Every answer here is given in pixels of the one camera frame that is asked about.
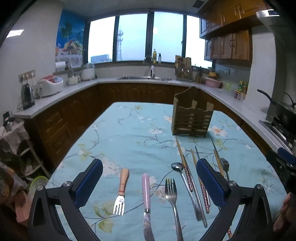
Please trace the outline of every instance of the person's hand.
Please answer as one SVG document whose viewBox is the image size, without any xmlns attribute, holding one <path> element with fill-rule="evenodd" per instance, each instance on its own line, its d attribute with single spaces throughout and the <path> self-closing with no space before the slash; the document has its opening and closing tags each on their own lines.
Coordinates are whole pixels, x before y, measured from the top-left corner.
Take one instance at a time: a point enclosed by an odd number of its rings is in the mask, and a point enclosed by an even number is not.
<svg viewBox="0 0 296 241">
<path fill-rule="evenodd" d="M 273 225 L 274 232 L 282 232 L 296 219 L 296 195 L 288 193 L 280 209 L 280 215 Z"/>
</svg>

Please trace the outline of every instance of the floral tablecloth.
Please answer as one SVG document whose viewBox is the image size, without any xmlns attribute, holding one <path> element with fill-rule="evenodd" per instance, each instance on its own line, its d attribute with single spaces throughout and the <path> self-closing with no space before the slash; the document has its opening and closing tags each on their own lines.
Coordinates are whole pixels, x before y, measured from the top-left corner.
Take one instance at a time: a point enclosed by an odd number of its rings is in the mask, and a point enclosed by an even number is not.
<svg viewBox="0 0 296 241">
<path fill-rule="evenodd" d="M 190 197 L 179 173 L 171 163 L 181 161 L 175 137 L 171 133 L 173 106 L 168 104 L 117 102 L 112 104 L 72 146 L 60 163 L 47 188 L 72 181 L 94 158 L 102 160 L 104 171 L 81 213 L 100 240 L 144 240 L 141 176 L 148 173 L 151 187 L 151 226 L 156 241 L 176 240 L 173 210 L 165 199 L 165 178 L 174 178 L 178 190 L 177 209 L 184 240 L 199 240 L 205 233 L 197 221 Z M 218 171 L 214 157 L 213 138 L 220 157 L 230 163 L 229 177 L 240 186 L 254 187 L 261 183 L 266 191 L 271 212 L 280 208 L 286 193 L 274 169 L 251 139 L 227 115 L 214 111 L 206 138 L 179 136 L 182 151 L 195 179 L 203 205 L 190 149 L 196 145 L 200 158 L 206 158 Z M 120 171 L 130 171 L 126 186 L 125 214 L 113 215 L 118 195 Z M 70 239 L 76 240 L 60 206 L 59 216 Z M 232 223 L 234 232 L 242 213 L 239 207 Z M 208 227 L 218 214 L 212 203 L 206 214 Z"/>
</svg>

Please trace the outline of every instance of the screw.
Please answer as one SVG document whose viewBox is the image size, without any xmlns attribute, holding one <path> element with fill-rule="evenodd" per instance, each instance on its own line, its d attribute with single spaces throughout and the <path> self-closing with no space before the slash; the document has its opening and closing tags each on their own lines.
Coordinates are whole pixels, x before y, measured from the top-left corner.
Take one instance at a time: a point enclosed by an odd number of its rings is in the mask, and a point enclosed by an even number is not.
<svg viewBox="0 0 296 241">
<path fill-rule="evenodd" d="M 68 187 L 68 186 L 70 186 L 70 185 L 71 185 L 71 182 L 70 182 L 70 181 L 66 181 L 66 182 L 63 183 L 63 186 L 64 186 L 64 187 Z"/>
<path fill-rule="evenodd" d="M 261 184 L 257 184 L 256 187 L 259 189 L 259 190 L 262 190 L 263 189 L 263 186 Z"/>
<path fill-rule="evenodd" d="M 235 187 L 237 185 L 237 183 L 235 181 L 229 181 L 228 183 L 232 187 Z"/>
<path fill-rule="evenodd" d="M 38 187 L 37 187 L 37 190 L 38 191 L 41 191 L 43 189 L 43 185 L 39 185 Z"/>
</svg>

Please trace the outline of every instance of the wooden utensil holder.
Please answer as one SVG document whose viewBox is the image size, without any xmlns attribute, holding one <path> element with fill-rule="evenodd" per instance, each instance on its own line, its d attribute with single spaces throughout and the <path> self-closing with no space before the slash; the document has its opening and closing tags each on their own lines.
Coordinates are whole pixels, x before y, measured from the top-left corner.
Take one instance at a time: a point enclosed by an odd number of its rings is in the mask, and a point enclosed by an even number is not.
<svg viewBox="0 0 296 241">
<path fill-rule="evenodd" d="M 198 93 L 196 87 L 190 87 L 175 94 L 171 127 L 173 135 L 206 136 L 214 105 L 207 102 L 203 110 L 201 101 L 196 101 L 199 98 Z"/>
</svg>

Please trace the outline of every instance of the wok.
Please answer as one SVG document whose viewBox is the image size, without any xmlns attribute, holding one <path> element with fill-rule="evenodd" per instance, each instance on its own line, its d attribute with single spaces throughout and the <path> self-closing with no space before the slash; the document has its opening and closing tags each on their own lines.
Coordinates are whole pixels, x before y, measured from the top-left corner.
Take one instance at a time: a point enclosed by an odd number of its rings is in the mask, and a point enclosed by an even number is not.
<svg viewBox="0 0 296 241">
<path fill-rule="evenodd" d="M 286 128 L 291 133 L 296 134 L 296 109 L 295 109 L 296 103 L 293 102 L 291 96 L 285 93 L 286 95 L 289 96 L 289 98 L 292 101 L 292 105 L 289 105 L 284 102 L 274 101 L 266 92 L 262 90 L 257 90 L 257 91 L 265 95 L 269 99 L 270 103 L 275 105 L 276 115 L 278 116 L 283 127 Z"/>
</svg>

